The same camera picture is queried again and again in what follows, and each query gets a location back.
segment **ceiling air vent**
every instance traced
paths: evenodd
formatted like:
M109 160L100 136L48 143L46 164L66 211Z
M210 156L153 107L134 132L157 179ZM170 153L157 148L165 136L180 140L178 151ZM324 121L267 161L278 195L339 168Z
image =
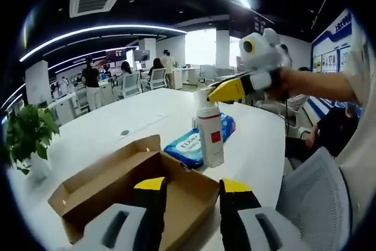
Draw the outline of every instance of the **ceiling air vent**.
M69 3L69 16L71 18L108 12L117 0L70 0Z

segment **wet wipes package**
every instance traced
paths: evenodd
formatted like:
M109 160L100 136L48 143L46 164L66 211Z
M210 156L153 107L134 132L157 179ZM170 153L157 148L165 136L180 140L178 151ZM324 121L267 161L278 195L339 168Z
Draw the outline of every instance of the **wet wipes package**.
M236 124L231 116L221 113L222 138L225 142L234 132ZM203 164L199 129L190 130L185 135L168 144L164 151L184 163L188 168L195 169Z

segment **robotic hand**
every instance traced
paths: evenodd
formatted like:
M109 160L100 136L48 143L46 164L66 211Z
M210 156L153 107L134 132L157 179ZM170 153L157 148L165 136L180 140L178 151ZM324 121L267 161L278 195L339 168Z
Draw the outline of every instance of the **robotic hand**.
M278 88L280 68L291 65L278 34L272 29L265 29L263 35L256 32L247 35L241 39L239 47L246 71L212 85L209 102L235 101L256 91ZM287 98L288 93L285 93L282 100Z

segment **cardboard box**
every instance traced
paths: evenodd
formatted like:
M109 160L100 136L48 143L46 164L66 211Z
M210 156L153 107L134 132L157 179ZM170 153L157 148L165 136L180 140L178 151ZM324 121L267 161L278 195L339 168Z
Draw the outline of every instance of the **cardboard box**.
M214 208L219 184L161 151L158 135L134 141L65 180L48 203L75 243L97 215L114 203L127 204L137 183L160 176L167 179L167 204L159 250L175 250Z

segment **person's hand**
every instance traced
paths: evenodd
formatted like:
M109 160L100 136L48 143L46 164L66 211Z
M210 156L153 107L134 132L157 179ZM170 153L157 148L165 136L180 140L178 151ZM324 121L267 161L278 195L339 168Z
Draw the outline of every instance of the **person's hand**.
M305 140L305 145L308 148L312 148L313 144L315 143L315 137L313 135L310 135L306 140Z
M298 87L301 72L292 70L290 68L280 69L280 85L278 88L273 88L268 92L268 97L274 100L282 100L285 93L289 96L296 96L300 94Z

